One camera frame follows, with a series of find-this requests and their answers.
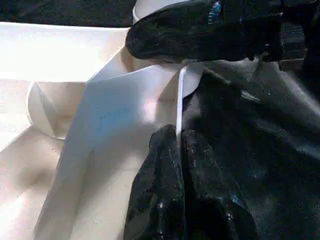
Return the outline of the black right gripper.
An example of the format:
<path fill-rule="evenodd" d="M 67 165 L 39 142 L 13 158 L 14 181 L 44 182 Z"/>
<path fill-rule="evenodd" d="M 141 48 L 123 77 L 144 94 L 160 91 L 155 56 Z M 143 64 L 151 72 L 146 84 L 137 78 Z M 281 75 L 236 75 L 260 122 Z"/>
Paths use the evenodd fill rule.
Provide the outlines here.
<path fill-rule="evenodd" d="M 301 59 L 300 74 L 309 83 L 320 82 L 320 2 L 280 0 L 272 6 L 276 18 L 267 31 L 269 46 L 264 60 L 293 64 Z"/>

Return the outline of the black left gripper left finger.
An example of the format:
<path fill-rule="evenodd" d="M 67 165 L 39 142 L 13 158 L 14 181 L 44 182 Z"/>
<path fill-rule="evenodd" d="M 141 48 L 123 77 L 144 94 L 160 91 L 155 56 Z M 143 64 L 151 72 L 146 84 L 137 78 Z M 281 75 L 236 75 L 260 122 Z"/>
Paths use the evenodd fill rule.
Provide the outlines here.
<path fill-rule="evenodd" d="M 149 152 L 131 186 L 125 240 L 183 240 L 185 186 L 176 127 L 165 125 L 149 140 Z"/>

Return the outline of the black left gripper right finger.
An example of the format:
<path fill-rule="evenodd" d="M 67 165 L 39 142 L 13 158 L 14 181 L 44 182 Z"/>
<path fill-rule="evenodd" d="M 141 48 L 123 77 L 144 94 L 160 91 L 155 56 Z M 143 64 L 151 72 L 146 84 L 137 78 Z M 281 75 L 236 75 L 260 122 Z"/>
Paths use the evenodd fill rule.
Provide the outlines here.
<path fill-rule="evenodd" d="M 191 240 L 254 240 L 256 224 L 235 179 L 219 166 L 207 139 L 181 135 L 187 233 Z"/>

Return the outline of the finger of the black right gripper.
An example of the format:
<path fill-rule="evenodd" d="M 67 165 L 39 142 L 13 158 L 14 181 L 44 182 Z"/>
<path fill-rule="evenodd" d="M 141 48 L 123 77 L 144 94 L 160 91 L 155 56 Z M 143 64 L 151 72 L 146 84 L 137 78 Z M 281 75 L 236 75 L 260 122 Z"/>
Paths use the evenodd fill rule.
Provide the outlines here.
<path fill-rule="evenodd" d="M 266 6 L 253 0 L 187 0 L 136 22 L 125 47 L 140 60 L 250 60 L 263 53 Z"/>

